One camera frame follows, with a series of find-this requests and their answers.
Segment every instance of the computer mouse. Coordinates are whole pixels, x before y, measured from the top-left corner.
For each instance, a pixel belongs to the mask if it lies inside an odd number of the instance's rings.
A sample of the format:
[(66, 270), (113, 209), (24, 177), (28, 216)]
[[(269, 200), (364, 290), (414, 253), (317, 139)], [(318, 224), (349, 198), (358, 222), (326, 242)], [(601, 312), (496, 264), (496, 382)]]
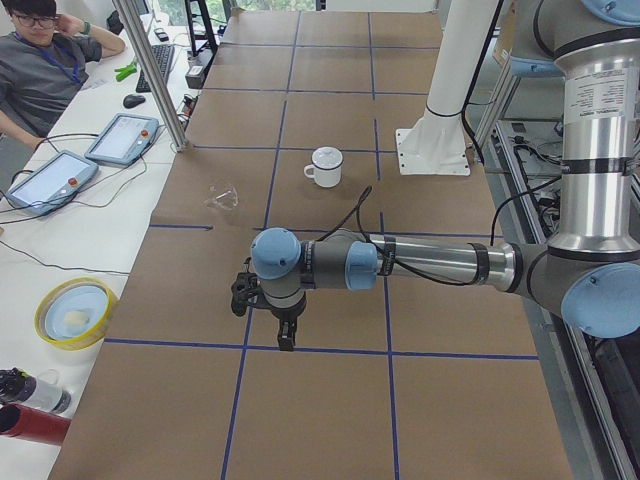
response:
[(144, 97), (144, 95), (138, 95), (136, 93), (131, 93), (131, 94), (127, 95), (126, 97), (124, 97), (124, 100), (122, 100), (122, 106), (124, 108), (133, 108), (133, 107), (138, 106), (141, 103), (144, 103), (146, 101), (147, 101), (147, 99)]

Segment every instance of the black hair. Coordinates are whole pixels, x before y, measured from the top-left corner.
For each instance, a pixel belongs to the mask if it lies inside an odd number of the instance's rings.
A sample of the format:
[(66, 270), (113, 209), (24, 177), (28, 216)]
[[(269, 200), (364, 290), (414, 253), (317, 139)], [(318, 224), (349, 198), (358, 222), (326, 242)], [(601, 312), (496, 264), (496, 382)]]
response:
[(2, 5), (9, 15), (18, 11), (25, 15), (37, 15), (39, 17), (56, 16), (56, 0), (2, 0)]

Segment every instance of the black keyboard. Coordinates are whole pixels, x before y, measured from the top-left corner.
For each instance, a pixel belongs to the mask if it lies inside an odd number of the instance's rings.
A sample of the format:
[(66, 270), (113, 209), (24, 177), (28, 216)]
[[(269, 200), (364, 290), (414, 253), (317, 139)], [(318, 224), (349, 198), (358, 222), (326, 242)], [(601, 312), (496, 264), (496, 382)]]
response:
[[(173, 45), (160, 44), (160, 45), (151, 45), (151, 51), (153, 52), (153, 56), (156, 58), (156, 62), (158, 63), (158, 67), (160, 67), (160, 74), (164, 81), (166, 82), (169, 78), (169, 74), (171, 73), (171, 61), (173, 60)], [(144, 72), (140, 70), (140, 78), (138, 78), (138, 84), (136, 85), (136, 92), (145, 93), (150, 92), (151, 87), (149, 83), (144, 78)]]

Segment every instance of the blue and white device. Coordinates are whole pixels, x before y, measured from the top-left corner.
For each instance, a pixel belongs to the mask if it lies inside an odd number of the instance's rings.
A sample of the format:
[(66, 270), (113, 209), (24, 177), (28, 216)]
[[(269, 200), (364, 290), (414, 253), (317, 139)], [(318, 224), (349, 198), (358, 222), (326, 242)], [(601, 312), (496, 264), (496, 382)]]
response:
[(7, 192), (17, 207), (46, 215), (70, 202), (98, 171), (98, 165), (63, 150)]
[(84, 156), (98, 163), (129, 166), (155, 138), (158, 127), (155, 118), (119, 113)]

